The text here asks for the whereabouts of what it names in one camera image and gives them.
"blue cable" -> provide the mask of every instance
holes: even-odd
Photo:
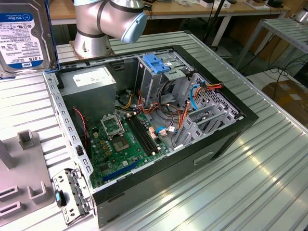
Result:
[[[165,127],[159,127],[158,129],[156,129],[156,133],[159,133],[163,129],[165,129]]]
[[[193,85],[193,87],[192,87],[192,89],[191,89],[191,103],[192,103],[192,106],[197,110],[198,108],[197,108],[197,106],[196,106],[196,104],[194,103],[194,101],[193,101],[193,89],[194,88],[197,88],[197,87],[199,87],[200,86],[200,84],[196,84],[196,85]]]

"motherboard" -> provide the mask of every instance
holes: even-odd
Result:
[[[168,148],[155,133],[145,115],[104,116],[88,129],[93,188],[164,156]]]

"expansion slot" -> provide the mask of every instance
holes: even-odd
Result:
[[[115,177],[117,177],[117,176],[120,176],[121,174],[123,174],[123,173],[125,173],[125,172],[127,172],[127,171],[129,171],[129,170],[132,170],[133,168],[135,168],[135,167],[137,166],[137,164],[138,164],[139,161],[140,161],[140,160],[137,160],[137,161],[135,161],[134,163],[132,163],[132,164],[130,164],[130,165],[128,165],[128,166],[126,166],[126,167],[124,167],[124,168],[122,168],[122,169],[120,169],[120,170],[114,172],[114,173],[111,173],[111,174],[109,174],[108,176],[103,177],[103,182],[104,182],[104,181],[107,181],[107,180],[111,180],[112,178],[115,178]]]
[[[142,123],[136,117],[129,117],[126,119],[127,124],[137,138],[139,144],[144,149],[147,156],[151,156],[158,152],[156,144],[152,138],[144,130]]]

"cardboard box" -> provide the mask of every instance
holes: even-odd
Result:
[[[276,83],[270,83],[262,91],[273,97]],[[297,121],[308,128],[308,89],[291,80],[278,82],[275,102]]]

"wooden table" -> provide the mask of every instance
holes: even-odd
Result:
[[[268,10],[255,10],[248,6],[243,0],[238,0],[236,4],[232,4],[230,8],[221,9],[219,17],[224,17],[220,28],[213,41],[213,46],[217,46],[227,28],[232,16],[240,15],[262,15],[262,14],[278,14],[282,18],[290,10],[288,7],[283,9],[271,8]],[[211,8],[205,8],[199,4],[191,6],[182,6],[176,1],[155,2],[152,7],[152,15],[149,11],[145,11],[148,19],[172,19],[172,18],[201,18],[208,17],[211,14]],[[76,15],[75,8],[71,0],[54,0],[50,6],[51,21],[53,25],[75,24]]]

